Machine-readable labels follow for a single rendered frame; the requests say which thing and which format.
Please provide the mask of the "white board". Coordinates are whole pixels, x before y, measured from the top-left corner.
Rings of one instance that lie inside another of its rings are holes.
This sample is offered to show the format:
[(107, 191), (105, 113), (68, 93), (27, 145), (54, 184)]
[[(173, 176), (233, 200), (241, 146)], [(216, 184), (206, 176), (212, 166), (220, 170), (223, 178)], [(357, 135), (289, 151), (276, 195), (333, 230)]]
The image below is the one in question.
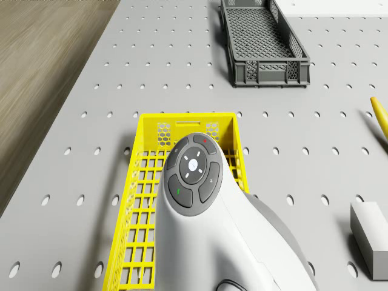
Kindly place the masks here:
[(286, 16), (388, 16), (388, 0), (275, 0)]

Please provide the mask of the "banana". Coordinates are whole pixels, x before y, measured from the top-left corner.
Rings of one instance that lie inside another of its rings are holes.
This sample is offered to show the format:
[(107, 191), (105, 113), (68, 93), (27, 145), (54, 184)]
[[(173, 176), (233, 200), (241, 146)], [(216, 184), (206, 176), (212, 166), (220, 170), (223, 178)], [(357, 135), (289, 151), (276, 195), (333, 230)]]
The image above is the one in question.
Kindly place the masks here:
[(371, 97), (370, 101), (380, 128), (383, 131), (385, 138), (388, 140), (388, 112), (376, 97)]

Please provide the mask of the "yellow basket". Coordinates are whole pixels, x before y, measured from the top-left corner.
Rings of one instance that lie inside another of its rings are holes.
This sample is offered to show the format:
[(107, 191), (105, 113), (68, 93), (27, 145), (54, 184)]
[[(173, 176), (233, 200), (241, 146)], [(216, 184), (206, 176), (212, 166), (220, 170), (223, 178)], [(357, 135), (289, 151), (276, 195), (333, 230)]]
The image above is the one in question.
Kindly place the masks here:
[(184, 136), (211, 136), (224, 151), (241, 190), (248, 192), (235, 113), (144, 113), (136, 130), (102, 291), (152, 290), (155, 209), (162, 168)]

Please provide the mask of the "grey cube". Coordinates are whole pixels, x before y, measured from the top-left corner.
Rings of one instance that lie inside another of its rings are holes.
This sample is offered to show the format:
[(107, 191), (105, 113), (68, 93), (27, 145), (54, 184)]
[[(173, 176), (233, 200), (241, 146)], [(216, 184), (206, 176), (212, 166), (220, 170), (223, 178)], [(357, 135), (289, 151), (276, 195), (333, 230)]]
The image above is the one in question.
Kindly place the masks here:
[(350, 228), (374, 281), (388, 281), (388, 221), (377, 202), (350, 206)]

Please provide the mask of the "dark grey basket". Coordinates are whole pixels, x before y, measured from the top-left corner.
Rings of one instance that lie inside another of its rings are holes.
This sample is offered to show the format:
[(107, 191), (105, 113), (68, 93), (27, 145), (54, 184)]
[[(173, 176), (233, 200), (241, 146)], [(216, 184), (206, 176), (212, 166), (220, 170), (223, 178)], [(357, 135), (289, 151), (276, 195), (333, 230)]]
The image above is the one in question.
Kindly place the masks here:
[(305, 87), (310, 57), (275, 0), (221, 0), (233, 82)]

